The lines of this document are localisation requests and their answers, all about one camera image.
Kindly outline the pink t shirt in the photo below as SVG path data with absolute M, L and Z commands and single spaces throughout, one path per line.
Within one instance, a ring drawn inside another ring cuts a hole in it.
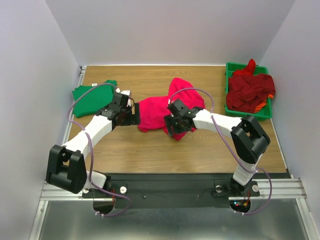
M 139 102 L 140 124 L 138 129 L 147 133 L 150 130 L 163 130 L 168 133 L 166 116 L 174 115 L 181 109 L 205 108 L 205 100 L 193 89 L 188 81 L 175 77 L 165 96 L 148 97 Z

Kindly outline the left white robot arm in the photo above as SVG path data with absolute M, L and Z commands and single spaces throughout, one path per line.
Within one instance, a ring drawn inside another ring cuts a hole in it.
M 54 145 L 49 151 L 46 182 L 73 194 L 94 189 L 100 197 L 108 196 L 111 178 L 92 168 L 86 169 L 85 159 L 116 127 L 140 124 L 139 104 L 131 103 L 132 100 L 130 90 L 114 93 L 111 103 L 98 110 L 75 137 L 63 145 Z

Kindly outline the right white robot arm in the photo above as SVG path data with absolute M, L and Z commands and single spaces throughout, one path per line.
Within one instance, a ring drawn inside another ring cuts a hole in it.
M 212 113 L 202 107 L 187 107 L 180 99 L 168 101 L 169 115 L 164 117 L 168 135 L 186 133 L 192 129 L 218 133 L 237 161 L 230 180 L 231 192 L 242 195 L 257 172 L 257 164 L 271 140 L 258 120 L 252 116 L 231 117 Z

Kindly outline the folded green t shirt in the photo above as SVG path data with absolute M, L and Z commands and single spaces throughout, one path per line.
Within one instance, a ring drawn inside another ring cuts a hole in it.
M 104 83 L 117 86 L 116 80 L 107 80 Z M 83 94 L 92 89 L 93 86 L 80 85 L 72 91 L 74 101 L 77 101 Z M 108 105 L 115 92 L 111 85 L 103 85 L 95 88 L 86 94 L 73 108 L 73 114 L 77 118 L 95 114 L 98 110 Z

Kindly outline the dark red t shirt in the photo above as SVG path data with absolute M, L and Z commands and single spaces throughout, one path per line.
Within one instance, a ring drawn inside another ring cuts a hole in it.
M 228 78 L 226 106 L 229 110 L 256 114 L 255 108 L 269 94 L 276 94 L 272 76 L 266 73 L 254 74 L 256 62 L 250 59 L 247 66 L 237 69 Z

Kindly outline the orange garment in bin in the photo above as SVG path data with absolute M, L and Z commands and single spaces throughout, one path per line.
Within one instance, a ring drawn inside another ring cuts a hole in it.
M 265 100 L 263 100 L 260 104 L 255 107 L 254 113 L 258 113 L 261 109 L 263 109 L 267 105 L 267 101 L 274 98 L 274 95 L 269 94 Z

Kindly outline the green plastic bin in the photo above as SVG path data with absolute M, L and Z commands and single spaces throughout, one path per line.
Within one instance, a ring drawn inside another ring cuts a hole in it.
M 251 115 L 259 121 L 272 117 L 272 99 L 276 94 L 273 78 L 266 67 L 227 62 L 225 69 L 224 111 L 230 117 Z

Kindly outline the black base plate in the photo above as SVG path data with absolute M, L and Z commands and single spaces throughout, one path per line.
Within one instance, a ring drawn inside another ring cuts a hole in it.
M 230 199 L 258 197 L 251 181 L 241 192 L 231 183 L 230 173 L 114 173 L 102 187 L 126 198 L 116 197 L 114 207 L 124 209 L 229 208 Z

